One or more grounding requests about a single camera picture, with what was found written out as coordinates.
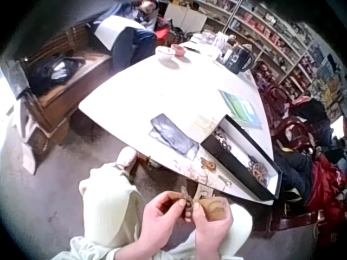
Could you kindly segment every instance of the person's left hand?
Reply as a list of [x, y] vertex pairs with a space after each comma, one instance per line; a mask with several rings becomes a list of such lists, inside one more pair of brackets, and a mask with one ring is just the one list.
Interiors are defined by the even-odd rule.
[[167, 244], [185, 203], [181, 193], [165, 191], [145, 206], [139, 242], [151, 255]]

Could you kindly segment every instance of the floor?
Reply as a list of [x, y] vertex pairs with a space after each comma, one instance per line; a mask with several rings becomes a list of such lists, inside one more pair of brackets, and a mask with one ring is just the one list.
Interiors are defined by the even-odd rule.
[[[82, 199], [78, 184], [91, 168], [114, 161], [125, 146], [87, 118], [73, 119], [62, 146], [56, 146], [39, 166], [35, 176], [22, 168], [18, 132], [11, 125], [2, 150], [0, 200], [1, 220], [8, 235], [30, 259], [49, 259], [69, 249], [69, 240], [83, 235]], [[167, 170], [137, 165], [132, 172], [145, 200], [164, 190], [179, 190], [184, 179]], [[189, 190], [196, 184], [188, 183]], [[265, 239], [253, 233], [237, 253], [246, 260], [307, 260], [314, 250], [313, 227], [277, 232]], [[168, 248], [192, 231], [180, 224]]]

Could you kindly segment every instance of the blue jeans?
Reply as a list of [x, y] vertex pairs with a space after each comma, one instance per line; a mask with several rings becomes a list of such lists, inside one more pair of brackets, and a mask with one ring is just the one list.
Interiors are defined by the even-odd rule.
[[125, 28], [112, 47], [114, 72], [118, 73], [152, 56], [156, 47], [156, 40], [156, 34], [150, 30]]

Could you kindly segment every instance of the white shoe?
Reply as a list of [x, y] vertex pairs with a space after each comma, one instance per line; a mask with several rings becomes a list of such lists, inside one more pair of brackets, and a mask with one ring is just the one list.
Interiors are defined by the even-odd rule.
[[115, 162], [122, 170], [130, 173], [137, 160], [137, 151], [130, 146], [124, 147]]

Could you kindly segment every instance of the black mug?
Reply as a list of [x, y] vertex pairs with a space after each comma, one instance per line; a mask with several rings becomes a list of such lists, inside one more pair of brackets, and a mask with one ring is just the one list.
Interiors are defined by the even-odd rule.
[[250, 50], [241, 45], [237, 45], [233, 48], [233, 52], [224, 66], [232, 73], [238, 74], [239, 72], [245, 72], [247, 69], [251, 68], [254, 64], [254, 60], [255, 58]]

